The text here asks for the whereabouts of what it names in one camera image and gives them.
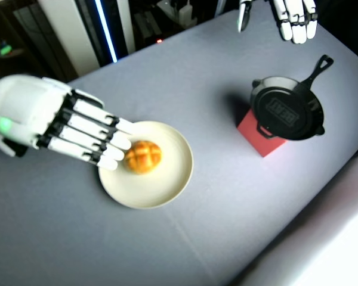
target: cast iron skillet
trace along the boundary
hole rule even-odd
[[[310,88],[333,62],[323,55],[303,82],[278,76],[254,80],[251,107],[258,122],[257,131],[267,139],[278,136],[303,140],[324,134],[322,106]]]

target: golden brown bun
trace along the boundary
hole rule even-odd
[[[126,166],[137,174],[152,171],[161,160],[162,150],[150,141],[137,141],[125,155]]]

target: table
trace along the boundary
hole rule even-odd
[[[110,199],[96,169],[47,150],[0,153],[0,285],[226,285],[358,149],[358,57],[322,27],[304,45],[283,42],[257,1],[236,31],[224,14],[99,69],[72,86],[130,120],[157,120],[192,146],[187,189],[154,210]],[[326,133],[261,158],[240,135],[225,94],[248,101],[253,79],[313,83]]]

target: red block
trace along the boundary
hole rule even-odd
[[[257,131],[257,120],[253,114],[252,109],[248,111],[244,119],[240,122],[237,129],[263,157],[265,157],[275,149],[279,148],[282,144],[286,142],[285,139],[278,137],[272,139],[267,139],[263,137]]]

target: white robotic hand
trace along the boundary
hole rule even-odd
[[[131,147],[125,133],[135,125],[103,109],[96,97],[49,78],[0,79],[0,149],[44,147],[98,167],[115,170]]]
[[[237,30],[244,31],[249,21],[252,0],[239,0]],[[279,21],[279,29],[286,41],[304,43],[313,39],[317,30],[317,11],[314,0],[272,0]]]

